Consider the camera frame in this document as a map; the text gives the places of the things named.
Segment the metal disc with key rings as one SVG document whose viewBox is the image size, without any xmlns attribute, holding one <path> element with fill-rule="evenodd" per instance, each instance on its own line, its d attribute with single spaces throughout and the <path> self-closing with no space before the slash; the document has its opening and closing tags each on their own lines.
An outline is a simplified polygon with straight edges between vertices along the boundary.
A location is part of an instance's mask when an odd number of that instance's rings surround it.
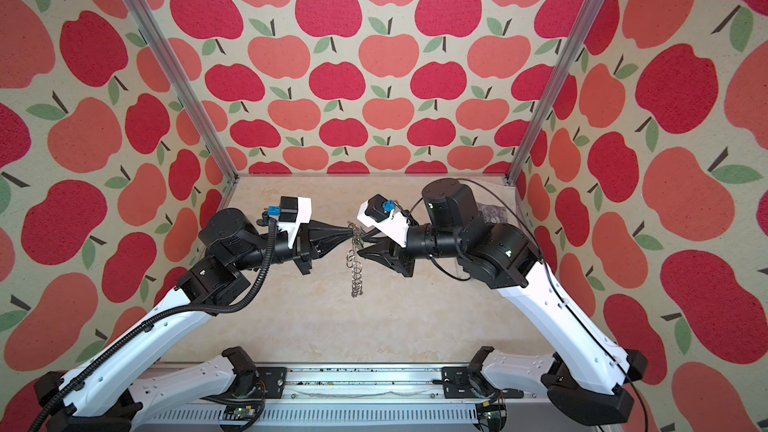
<svg viewBox="0 0 768 432">
<path fill-rule="evenodd" d="M 352 231 L 352 236 L 351 246 L 346 256 L 346 266 L 351 274 L 351 297 L 357 298 L 363 295 L 363 265 L 358 252 L 364 248 L 364 232 L 352 222 L 348 223 L 348 228 Z"/>
</svg>

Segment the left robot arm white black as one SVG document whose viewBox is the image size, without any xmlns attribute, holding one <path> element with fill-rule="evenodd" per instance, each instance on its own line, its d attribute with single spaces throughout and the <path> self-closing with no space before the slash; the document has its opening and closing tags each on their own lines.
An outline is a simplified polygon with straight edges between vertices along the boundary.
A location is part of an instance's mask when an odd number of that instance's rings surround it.
<svg viewBox="0 0 768 432">
<path fill-rule="evenodd" d="M 218 211 L 200 231 L 205 255 L 134 327 L 88 362 L 65 374 L 49 372 L 35 384 L 38 431 L 134 431 L 148 420 L 205 396 L 263 408 L 259 370 L 239 347 L 165 376 L 143 373 L 181 338 L 210 319 L 247 307 L 269 269 L 292 261 L 308 274 L 313 261 L 352 238 L 350 227 L 315 221 L 311 201 L 290 197 L 256 223 L 239 209 Z"/>
</svg>

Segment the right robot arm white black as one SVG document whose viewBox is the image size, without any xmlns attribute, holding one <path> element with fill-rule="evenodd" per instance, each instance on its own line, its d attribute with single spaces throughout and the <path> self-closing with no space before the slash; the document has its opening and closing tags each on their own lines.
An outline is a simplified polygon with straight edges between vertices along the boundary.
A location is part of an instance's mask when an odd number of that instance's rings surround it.
<svg viewBox="0 0 768 432">
<path fill-rule="evenodd" d="M 584 426 L 628 423 L 644 405 L 634 384 L 648 361 L 608 338 L 555 278 L 532 233 L 519 225 L 487 221 L 472 181 L 443 178 L 421 193 L 428 220 L 376 194 L 363 202 L 358 221 L 380 232 L 359 256 L 404 277 L 420 259 L 453 258 L 470 279 L 515 305 L 545 337 L 550 355 L 526 356 L 482 347 L 467 367 L 467 380 L 482 398 L 508 390 L 548 399 Z"/>
</svg>

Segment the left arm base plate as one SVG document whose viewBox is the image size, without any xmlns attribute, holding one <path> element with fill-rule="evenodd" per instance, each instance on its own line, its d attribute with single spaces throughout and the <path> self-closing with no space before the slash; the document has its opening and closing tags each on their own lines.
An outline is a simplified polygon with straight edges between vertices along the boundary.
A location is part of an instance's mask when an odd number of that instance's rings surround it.
<svg viewBox="0 0 768 432">
<path fill-rule="evenodd" d="M 285 389 L 286 367 L 257 366 L 250 377 L 248 399 L 278 400 Z"/>
</svg>

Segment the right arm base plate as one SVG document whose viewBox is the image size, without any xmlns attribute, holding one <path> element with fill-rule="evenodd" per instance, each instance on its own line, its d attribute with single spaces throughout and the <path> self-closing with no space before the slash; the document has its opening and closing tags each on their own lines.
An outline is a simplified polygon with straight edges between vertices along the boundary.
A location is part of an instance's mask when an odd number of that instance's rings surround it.
<svg viewBox="0 0 768 432">
<path fill-rule="evenodd" d="M 481 399 L 482 396 L 470 382 L 465 366 L 446 366 L 440 370 L 440 383 L 446 399 Z"/>
</svg>

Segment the front aluminium rail frame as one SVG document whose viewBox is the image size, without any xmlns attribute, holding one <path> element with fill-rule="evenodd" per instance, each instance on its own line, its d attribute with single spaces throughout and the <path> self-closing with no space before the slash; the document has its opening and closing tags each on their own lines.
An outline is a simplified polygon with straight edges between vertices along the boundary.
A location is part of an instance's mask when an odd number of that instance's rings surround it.
<svg viewBox="0 0 768 432">
<path fill-rule="evenodd" d="M 238 392 L 224 385 L 220 359 L 164 376 L 147 376 L 131 385 L 135 403 L 133 431 L 251 431 L 264 427 L 433 426 L 468 424 L 500 431 L 521 423 L 527 430 L 548 430 L 554 423 L 576 422 L 531 380 L 547 362 L 527 358 L 513 368 L 523 377 L 509 387 L 493 385 L 473 364 L 259 364 L 286 367 L 278 400 L 248 399 L 249 385 Z M 465 366 L 481 399 L 446 399 L 442 367 Z"/>
</svg>

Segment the left aluminium corner post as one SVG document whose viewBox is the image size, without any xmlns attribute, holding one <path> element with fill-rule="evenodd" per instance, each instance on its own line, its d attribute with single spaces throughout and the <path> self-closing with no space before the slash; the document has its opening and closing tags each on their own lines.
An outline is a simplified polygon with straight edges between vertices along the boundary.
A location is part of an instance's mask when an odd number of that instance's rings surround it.
<svg viewBox="0 0 768 432">
<path fill-rule="evenodd" d="M 223 173 L 224 181 L 229 186 L 236 186 L 239 174 L 220 140 L 210 117 L 197 97 L 184 68 L 173 47 L 154 18 L 153 11 L 146 0 L 122 0 L 138 30 L 144 35 L 160 68 L 169 80 L 175 95 L 185 106 L 191 121 L 207 146 L 211 156 Z"/>
</svg>

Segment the aluminium corner post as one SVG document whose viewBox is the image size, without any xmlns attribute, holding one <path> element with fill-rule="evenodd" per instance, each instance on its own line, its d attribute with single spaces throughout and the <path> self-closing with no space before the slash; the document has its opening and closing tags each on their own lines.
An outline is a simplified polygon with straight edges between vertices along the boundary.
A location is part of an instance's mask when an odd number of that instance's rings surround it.
<svg viewBox="0 0 768 432">
<path fill-rule="evenodd" d="M 220 140 L 210 117 L 197 97 L 184 68 L 173 47 L 154 18 L 153 11 L 146 0 L 122 0 L 138 30 L 144 35 L 160 68 L 169 80 L 175 95 L 185 106 L 191 121 L 207 146 L 211 156 L 223 173 L 224 181 L 229 186 L 236 186 L 239 174 Z"/>
<path fill-rule="evenodd" d="M 577 60 L 578 54 L 586 50 L 585 40 L 591 31 L 594 22 L 605 0 L 584 0 L 576 15 L 571 31 L 566 37 L 553 71 L 543 90 L 542 98 L 533 109 L 533 115 L 522 142 L 515 152 L 513 161 L 504 176 L 504 185 L 514 186 L 527 159 L 530 158 L 532 148 L 542 130 L 548 114 L 553 110 L 554 102 L 558 98 L 565 81 L 570 73 L 571 65 Z"/>
</svg>

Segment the right aluminium corner post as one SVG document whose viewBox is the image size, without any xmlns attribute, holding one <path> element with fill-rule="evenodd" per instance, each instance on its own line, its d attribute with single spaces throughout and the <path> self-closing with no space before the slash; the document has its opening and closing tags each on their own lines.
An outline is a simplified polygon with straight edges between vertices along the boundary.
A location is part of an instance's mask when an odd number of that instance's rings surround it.
<svg viewBox="0 0 768 432">
<path fill-rule="evenodd" d="M 504 176 L 504 185 L 514 186 L 527 159 L 530 158 L 532 148 L 542 130 L 548 114 L 553 110 L 554 102 L 558 98 L 565 81 L 570 73 L 571 65 L 577 60 L 578 54 L 586 50 L 585 40 L 591 31 L 594 22 L 605 0 L 584 0 L 576 15 L 571 31 L 566 37 L 553 71 L 543 90 L 542 98 L 533 109 L 533 115 L 522 142 L 515 152 L 513 161 Z"/>
</svg>

